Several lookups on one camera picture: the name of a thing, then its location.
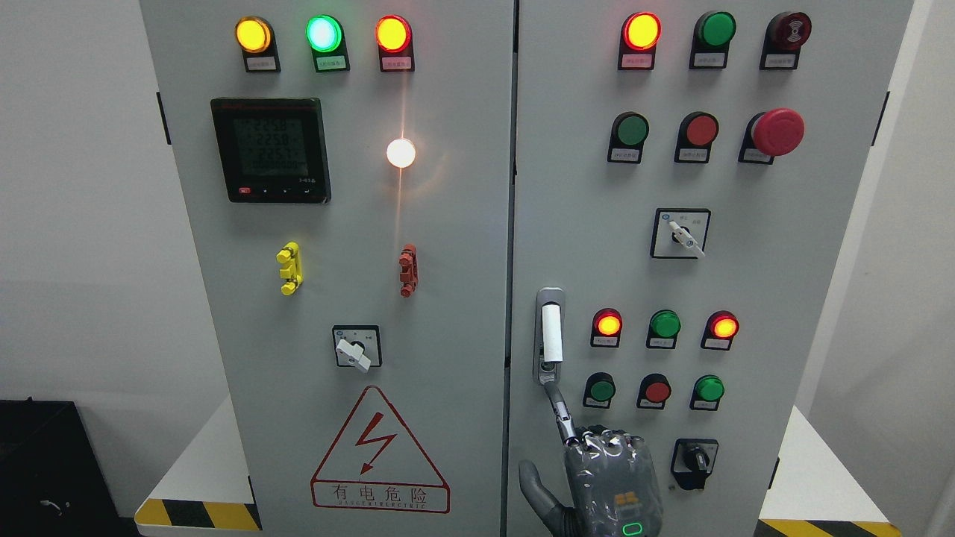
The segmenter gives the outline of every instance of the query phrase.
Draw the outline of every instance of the lcd display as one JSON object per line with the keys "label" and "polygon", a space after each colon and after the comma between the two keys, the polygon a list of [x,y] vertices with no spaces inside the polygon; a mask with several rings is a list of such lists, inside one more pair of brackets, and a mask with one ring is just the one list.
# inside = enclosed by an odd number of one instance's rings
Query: lcd display
{"label": "lcd display", "polygon": [[232,123],[244,175],[308,175],[305,136],[300,119],[235,118]]}

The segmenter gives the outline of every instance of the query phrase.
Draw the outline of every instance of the red lightning bolt symbol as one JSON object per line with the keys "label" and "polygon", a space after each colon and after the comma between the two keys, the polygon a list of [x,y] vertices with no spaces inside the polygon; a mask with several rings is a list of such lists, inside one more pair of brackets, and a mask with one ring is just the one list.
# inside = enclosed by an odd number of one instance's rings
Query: red lightning bolt symbol
{"label": "red lightning bolt symbol", "polygon": [[361,434],[361,437],[359,437],[359,438],[358,438],[358,441],[355,443],[355,445],[365,445],[365,444],[368,444],[368,443],[375,443],[375,442],[377,442],[377,441],[382,441],[382,442],[384,442],[384,443],[381,444],[381,447],[378,448],[378,453],[375,453],[375,454],[374,454],[374,457],[372,457],[370,461],[368,461],[368,462],[363,462],[363,463],[362,463],[362,465],[361,465],[361,473],[362,473],[362,474],[364,474],[365,472],[367,472],[367,471],[371,470],[372,468],[374,468],[374,466],[372,466],[371,463],[374,462],[374,460],[377,459],[379,455],[381,455],[381,452],[382,452],[382,451],[385,451],[385,448],[388,447],[388,444],[392,443],[392,440],[394,440],[394,437],[398,436],[397,433],[394,433],[394,434],[391,434],[391,435],[385,435],[385,436],[383,436],[383,437],[378,437],[378,438],[376,438],[376,439],[369,439],[369,438],[368,438],[368,435],[371,434],[371,430],[374,429],[374,427],[375,427],[379,422],[381,422],[381,419],[384,418],[384,417],[385,417],[384,414],[382,414],[382,413],[380,413],[380,412],[375,412],[375,413],[374,413],[374,416],[371,417],[371,421],[369,421],[369,423],[368,423],[368,427],[365,427],[365,432]]}

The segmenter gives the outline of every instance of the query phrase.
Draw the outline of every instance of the robotic hand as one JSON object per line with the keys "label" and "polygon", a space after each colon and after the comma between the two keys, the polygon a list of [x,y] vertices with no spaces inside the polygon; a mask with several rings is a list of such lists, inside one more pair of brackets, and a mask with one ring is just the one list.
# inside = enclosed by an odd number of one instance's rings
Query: robotic hand
{"label": "robotic hand", "polygon": [[554,537],[657,537],[663,507],[653,460],[640,437],[602,425],[573,428],[557,385],[544,385],[563,439],[563,465],[576,508],[541,483],[537,466],[521,461],[520,492]]}

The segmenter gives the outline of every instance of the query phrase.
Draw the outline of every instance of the white switch knob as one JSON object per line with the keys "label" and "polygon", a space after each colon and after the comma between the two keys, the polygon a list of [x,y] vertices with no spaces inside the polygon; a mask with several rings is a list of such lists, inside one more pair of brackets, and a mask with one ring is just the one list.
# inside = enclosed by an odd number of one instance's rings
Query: white switch knob
{"label": "white switch knob", "polygon": [[707,254],[703,252],[703,249],[700,247],[699,243],[696,242],[696,239],[690,235],[689,231],[683,229],[673,220],[669,221],[669,228],[673,230],[673,237],[675,237],[676,241],[683,245],[684,248],[695,251],[697,253],[697,257],[706,257]]}
{"label": "white switch knob", "polygon": [[367,373],[371,367],[371,359],[365,356],[365,349],[361,345],[353,345],[345,339],[339,339],[335,345],[335,353],[345,358],[351,367]]}

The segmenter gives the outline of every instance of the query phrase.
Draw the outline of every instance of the white indicator light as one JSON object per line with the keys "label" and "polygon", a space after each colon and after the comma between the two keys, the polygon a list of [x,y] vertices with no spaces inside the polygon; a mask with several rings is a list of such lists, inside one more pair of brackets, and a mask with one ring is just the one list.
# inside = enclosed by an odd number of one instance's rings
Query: white indicator light
{"label": "white indicator light", "polygon": [[392,141],[392,143],[388,144],[388,149],[385,150],[385,156],[388,157],[388,162],[390,162],[392,166],[402,169],[412,165],[416,154],[414,144],[404,138]]}

